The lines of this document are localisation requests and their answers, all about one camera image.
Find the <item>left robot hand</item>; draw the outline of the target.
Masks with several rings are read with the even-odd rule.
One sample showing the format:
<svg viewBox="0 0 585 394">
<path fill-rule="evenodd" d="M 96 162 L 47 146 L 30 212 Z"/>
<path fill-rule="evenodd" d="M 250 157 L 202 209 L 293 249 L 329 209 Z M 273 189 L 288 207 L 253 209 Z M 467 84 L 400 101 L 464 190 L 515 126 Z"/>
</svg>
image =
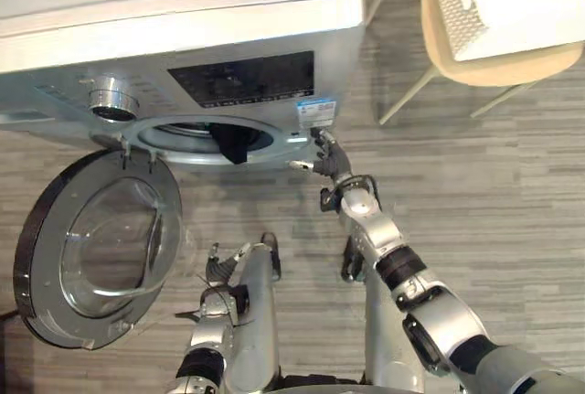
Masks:
<svg viewBox="0 0 585 394">
<path fill-rule="evenodd" d="M 207 284 L 211 287 L 218 287 L 229 283 L 237 265 L 250 250 L 251 244 L 249 242 L 244 243 L 233 255 L 223 261 L 218 256 L 218 248 L 219 243 L 213 243 L 207 256 L 205 278 Z"/>
</svg>

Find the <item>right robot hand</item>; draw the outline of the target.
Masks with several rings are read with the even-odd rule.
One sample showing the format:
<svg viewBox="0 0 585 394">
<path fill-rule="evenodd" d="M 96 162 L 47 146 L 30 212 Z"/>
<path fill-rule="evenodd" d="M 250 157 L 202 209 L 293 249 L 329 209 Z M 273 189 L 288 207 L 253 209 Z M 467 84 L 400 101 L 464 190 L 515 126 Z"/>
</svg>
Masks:
<svg viewBox="0 0 585 394">
<path fill-rule="evenodd" d="M 287 165 L 295 170 L 329 177 L 335 184 L 352 175 L 351 163 L 346 151 L 333 134 L 325 128 L 312 128 L 310 135 L 320 149 L 313 161 L 292 160 Z"/>
</svg>

